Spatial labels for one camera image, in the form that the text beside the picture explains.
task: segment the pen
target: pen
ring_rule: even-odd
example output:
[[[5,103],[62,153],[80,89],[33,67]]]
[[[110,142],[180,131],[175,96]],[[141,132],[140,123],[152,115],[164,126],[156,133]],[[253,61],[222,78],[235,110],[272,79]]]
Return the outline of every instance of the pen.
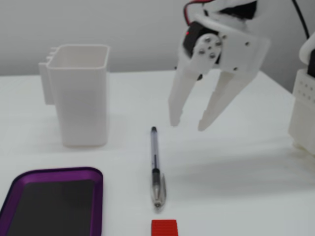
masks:
[[[152,159],[152,201],[156,210],[161,210],[166,200],[166,184],[164,175],[160,172],[158,156],[158,131],[151,129],[151,159]]]
[[[152,189],[155,207],[161,207],[159,201],[161,192],[161,178],[158,159],[158,131],[157,128],[151,129],[151,157],[152,157]]]

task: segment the red block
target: red block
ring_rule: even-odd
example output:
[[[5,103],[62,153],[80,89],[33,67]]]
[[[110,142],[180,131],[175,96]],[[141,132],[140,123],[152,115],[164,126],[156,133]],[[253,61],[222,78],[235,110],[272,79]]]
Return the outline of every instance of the red block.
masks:
[[[178,236],[176,220],[153,220],[151,236]]]

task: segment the white plastic cup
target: white plastic cup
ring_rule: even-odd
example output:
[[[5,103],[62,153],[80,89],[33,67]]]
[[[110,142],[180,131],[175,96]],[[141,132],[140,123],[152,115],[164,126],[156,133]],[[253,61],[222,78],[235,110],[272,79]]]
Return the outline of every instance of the white plastic cup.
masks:
[[[107,143],[109,51],[105,45],[62,45],[39,64],[45,101],[56,106],[66,146]]]

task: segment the cup handle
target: cup handle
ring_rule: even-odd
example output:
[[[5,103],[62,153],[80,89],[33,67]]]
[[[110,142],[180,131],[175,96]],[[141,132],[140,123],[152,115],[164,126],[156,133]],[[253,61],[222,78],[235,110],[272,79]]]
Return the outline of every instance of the cup handle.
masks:
[[[46,62],[39,63],[38,68],[39,74],[41,76],[41,84],[43,86],[45,103],[46,105],[54,105],[54,98],[51,91],[47,63]]]

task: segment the white table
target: white table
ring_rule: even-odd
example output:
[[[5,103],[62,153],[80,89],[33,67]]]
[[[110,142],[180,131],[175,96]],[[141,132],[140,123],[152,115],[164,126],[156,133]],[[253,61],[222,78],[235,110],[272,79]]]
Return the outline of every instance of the white table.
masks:
[[[260,73],[198,132],[218,76],[213,71],[197,83],[173,128],[167,107],[173,76],[112,74],[109,142],[78,149],[62,146],[38,76],[0,78],[0,204],[23,172],[92,166],[104,174],[104,236],[149,236],[152,219],[176,219],[180,236],[315,235],[315,161],[287,134],[293,97]],[[161,214],[150,198],[153,125],[168,188]]]

